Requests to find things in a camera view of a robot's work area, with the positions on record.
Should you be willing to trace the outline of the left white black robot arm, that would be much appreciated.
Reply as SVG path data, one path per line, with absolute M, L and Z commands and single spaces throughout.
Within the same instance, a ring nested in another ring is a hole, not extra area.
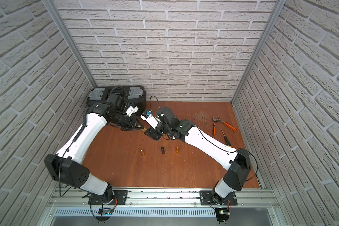
M 88 192 L 94 203 L 110 203 L 114 199 L 112 186 L 92 175 L 82 162 L 90 144 L 103 127 L 110 125 L 122 131 L 142 129 L 143 125 L 136 114 L 144 106 L 142 98 L 134 103 L 116 94 L 93 102 L 84 112 L 83 123 L 70 140 L 56 154 L 45 157 L 44 163 L 52 179 L 60 185 L 66 184 Z

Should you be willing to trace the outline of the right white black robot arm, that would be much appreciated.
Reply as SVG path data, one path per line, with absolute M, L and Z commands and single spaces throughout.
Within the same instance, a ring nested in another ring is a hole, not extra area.
M 145 134 L 153 140 L 159 140 L 164 135 L 171 140 L 180 140 L 192 145 L 216 160 L 227 173 L 213 188 L 212 202 L 222 205 L 233 191 L 241 191 L 251 171 L 249 152 L 244 148 L 234 149 L 203 132 L 195 123 L 183 119 L 179 120 L 168 107 L 159 109 L 154 116 L 146 109 L 142 120 L 150 128 Z

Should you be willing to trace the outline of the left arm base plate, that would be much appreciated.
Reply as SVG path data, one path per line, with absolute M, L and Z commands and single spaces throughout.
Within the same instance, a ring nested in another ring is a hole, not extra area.
M 125 205 L 127 196 L 128 196 L 128 190 L 111 190 L 111 193 L 104 194 L 102 196 L 90 194 L 88 204 L 89 205 Z

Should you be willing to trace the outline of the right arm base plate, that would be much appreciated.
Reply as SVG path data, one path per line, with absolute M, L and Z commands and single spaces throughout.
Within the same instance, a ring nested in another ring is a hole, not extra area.
M 238 205 L 237 197 L 234 191 L 230 192 L 226 198 L 222 198 L 214 191 L 210 190 L 201 190 L 200 194 L 200 202 L 201 205 L 228 205 L 230 203 L 231 206 Z

